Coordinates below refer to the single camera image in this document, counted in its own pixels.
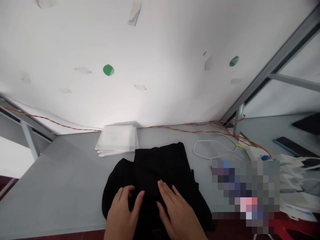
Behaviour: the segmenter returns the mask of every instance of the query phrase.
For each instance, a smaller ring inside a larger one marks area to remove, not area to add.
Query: finger
[[[167,191],[165,190],[164,188],[164,184],[163,184],[163,181],[160,180],[158,181],[158,188],[159,188],[159,191],[160,191],[160,194],[162,196],[162,199],[164,201],[164,203],[166,204],[166,206],[168,207],[168,205],[172,204],[173,201],[172,199],[170,198],[169,194],[167,193]]]
[[[139,212],[140,212],[140,208],[141,208],[141,204],[143,201],[143,196],[144,196],[144,191],[139,192],[136,201],[134,203],[134,207],[133,210],[131,212],[131,215],[133,216],[134,219],[138,220],[138,216],[139,216]]]
[[[177,201],[177,196],[173,193],[173,191],[169,188],[169,186],[165,182],[163,182],[163,184],[164,184],[164,189],[167,191],[167,193],[168,193],[169,197],[171,198],[171,200],[173,202],[176,202]]]
[[[135,190],[136,188],[133,185],[130,186],[125,186],[121,197],[120,197],[120,201],[127,201],[128,200],[128,196],[129,196],[129,192]]]
[[[159,202],[157,202],[157,206],[159,209],[159,215],[160,215],[161,221],[162,221],[164,227],[166,228],[169,237],[171,239],[175,239],[175,237],[174,237],[175,233],[173,231],[173,226],[171,224],[171,221],[170,221],[168,215],[166,214],[166,211],[164,210],[164,207]]]
[[[183,198],[183,196],[178,192],[177,188],[176,188],[174,185],[172,185],[172,189],[173,189],[174,193],[177,195],[177,197],[178,197],[180,200],[186,202],[186,200],[185,200],[185,199]]]
[[[117,201],[119,202],[121,194],[122,194],[123,188],[119,188],[118,192],[116,193],[116,195],[113,198],[113,201]]]

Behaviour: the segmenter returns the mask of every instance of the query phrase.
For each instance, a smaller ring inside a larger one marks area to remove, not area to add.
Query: green sticker
[[[235,56],[231,61],[230,61],[230,67],[233,67],[234,65],[237,64],[237,62],[239,61],[239,57]]]
[[[105,75],[111,76],[114,73],[114,69],[111,65],[108,64],[103,67],[103,72]]]

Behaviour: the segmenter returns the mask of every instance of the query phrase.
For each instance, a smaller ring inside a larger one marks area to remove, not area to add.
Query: white table
[[[211,125],[176,127],[189,131],[222,131]],[[133,161],[134,152],[99,157],[94,149],[98,138],[99,133],[61,136],[49,145],[0,202],[0,239],[105,228],[101,201],[108,176],[120,159]],[[212,183],[212,161],[193,153],[196,141],[213,139],[234,147],[228,139],[213,133],[194,134],[164,128],[138,130],[140,148],[184,143],[195,180],[211,211],[234,211],[234,206],[229,206],[228,199],[223,198]],[[197,150],[210,156],[227,153],[217,143],[206,144],[199,145]],[[237,148],[235,155],[249,160],[243,148]]]

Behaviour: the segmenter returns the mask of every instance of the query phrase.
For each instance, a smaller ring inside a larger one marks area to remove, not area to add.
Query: folded white cloth
[[[99,156],[133,152],[139,148],[137,128],[127,126],[104,126],[95,149]]]

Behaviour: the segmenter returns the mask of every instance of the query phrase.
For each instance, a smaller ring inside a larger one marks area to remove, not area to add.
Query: metal frame
[[[13,110],[24,113],[21,109],[19,109],[18,107],[16,107],[12,103],[10,103],[8,100],[5,100],[3,97],[0,97],[0,105],[3,105],[5,107],[8,107]],[[42,124],[40,124],[35,119],[33,119],[27,115],[24,115],[24,114],[19,114],[19,113],[13,112],[13,111],[8,111],[5,108],[2,108],[2,109],[8,113],[7,115],[4,114],[6,117],[8,117],[8,115],[9,116],[11,115],[11,116],[14,116],[16,119],[18,119],[20,121],[20,123],[21,122],[27,123],[29,126],[31,126],[33,128],[34,132],[36,132],[40,136],[43,135],[42,137],[47,138],[47,140],[53,141],[53,139],[56,137],[56,135],[53,132],[48,130],[46,127],[44,127]]]
[[[271,80],[270,74],[278,73],[311,39],[320,29],[320,4],[313,10],[307,19],[292,34],[280,50],[274,55],[269,63],[252,81],[248,88],[229,108],[221,121],[230,121],[239,107],[248,104]]]
[[[26,124],[26,122],[23,122],[23,121],[21,122],[21,126],[24,132],[24,135],[26,136],[33,158],[34,160],[37,160],[37,158],[40,156],[40,150],[37,144],[35,144],[32,128],[28,124]]]
[[[16,181],[15,178],[12,178],[10,182],[7,183],[7,185],[4,186],[4,188],[0,191],[0,197],[8,190],[8,188]]]
[[[239,107],[239,109],[237,110],[236,113],[236,121],[240,120],[243,116],[243,110],[244,110],[245,104],[242,103]],[[233,128],[233,135],[234,136],[239,136],[240,132],[238,133],[238,123],[234,123],[234,128]]]
[[[270,74],[269,78],[278,80],[280,82],[289,83],[291,85],[295,85],[298,87],[320,92],[320,83],[317,83],[317,82],[312,82],[312,81],[304,80],[301,78],[290,77],[283,74]]]

